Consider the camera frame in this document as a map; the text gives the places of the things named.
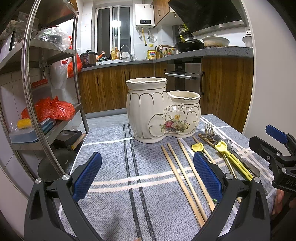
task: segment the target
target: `range hood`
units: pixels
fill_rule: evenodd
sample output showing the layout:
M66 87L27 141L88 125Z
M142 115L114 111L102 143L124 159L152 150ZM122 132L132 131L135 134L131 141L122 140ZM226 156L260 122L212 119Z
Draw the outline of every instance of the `range hood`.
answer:
M239 26L248 26L240 0L170 0L193 35Z

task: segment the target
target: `blue gripper pad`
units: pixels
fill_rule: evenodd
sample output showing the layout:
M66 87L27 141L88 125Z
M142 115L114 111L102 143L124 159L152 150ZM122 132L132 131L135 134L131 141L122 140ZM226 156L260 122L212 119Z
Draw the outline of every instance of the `blue gripper pad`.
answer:
M198 151L193 156L194 167L204 183L211 198L218 202L223 198L222 184L208 164L208 160Z
M102 156L100 153L96 153L87 166L84 168L77 181L74 184L73 199L78 200L85 198L87 191L89 190L94 178L98 174L102 166Z
M281 144L286 144L288 142L286 134L281 132L277 128L273 127L272 125L266 126L265 131L266 131L266 134L270 135Z

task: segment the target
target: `white water heater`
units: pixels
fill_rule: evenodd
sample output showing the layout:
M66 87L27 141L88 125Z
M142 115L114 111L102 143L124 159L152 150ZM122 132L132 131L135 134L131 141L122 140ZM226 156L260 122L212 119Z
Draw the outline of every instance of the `white water heater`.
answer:
M136 11L136 29L154 27L153 5L135 4Z

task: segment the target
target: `black stripe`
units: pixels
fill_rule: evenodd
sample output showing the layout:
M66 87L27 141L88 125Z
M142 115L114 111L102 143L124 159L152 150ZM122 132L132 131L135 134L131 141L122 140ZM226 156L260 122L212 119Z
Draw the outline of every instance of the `black stripe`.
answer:
M124 138L126 138L125 124L123 124L123 135L124 135ZM127 177L130 177L131 175L130 175L129 166L128 166L128 155L127 155L127 151L126 151L126 140L124 141L124 157L125 157L125 160L126 160L126 175L127 175ZM129 194L130 194L130 199L131 199L131 208L132 208L132 211L133 211L133 220L135 222L137 236L138 236L138 238L141 238L142 233L141 233L141 229L140 229L140 225L139 225L139 220L138 220L138 215L137 215L135 199L133 197L133 189L132 188L129 189Z
M131 136L131 127L130 127L130 124L129 123L128 123L128 132L129 132L130 137L132 137ZM131 153L132 153L132 156L133 156L133 165L135 167L136 176L138 176L139 175L139 172L138 172L138 167L137 167L135 152L133 150L133 141L131 139L130 139L130 144L131 144ZM154 234L153 227L152 227L152 224L151 224L151 220L150 220L150 216L149 216L149 212L148 212L148 209L147 209L147 205L146 205L146 201L145 201L145 197L144 197L144 193L143 193L142 187L139 187L139 192L140 192L142 206L143 206L143 210L144 210L144 214L145 214L145 218L146 218L146 222L147 222L147 226L148 226L148 230L149 230L149 233L150 233L151 240L152 241L156 241L155 234Z

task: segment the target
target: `red plastic bag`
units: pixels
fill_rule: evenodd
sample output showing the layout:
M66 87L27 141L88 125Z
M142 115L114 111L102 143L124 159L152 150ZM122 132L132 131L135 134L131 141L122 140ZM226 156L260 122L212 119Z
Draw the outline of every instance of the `red plastic bag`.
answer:
M75 115L75 108L71 103L66 101L60 101L56 96L53 100L50 97L46 99L40 99L35 104L37 117L40 122L50 117L56 120L69 121ZM22 111L22 118L30 118L28 109L25 108Z
M69 35L69 39L71 40L71 46L70 46L70 49L72 49L72 36ZM81 62L81 59L78 55L78 53L76 52L76 56L77 56L77 69L78 69L78 72L81 71L82 69L82 62ZM74 72L73 72L73 61L68 65L68 78L71 78L74 76Z

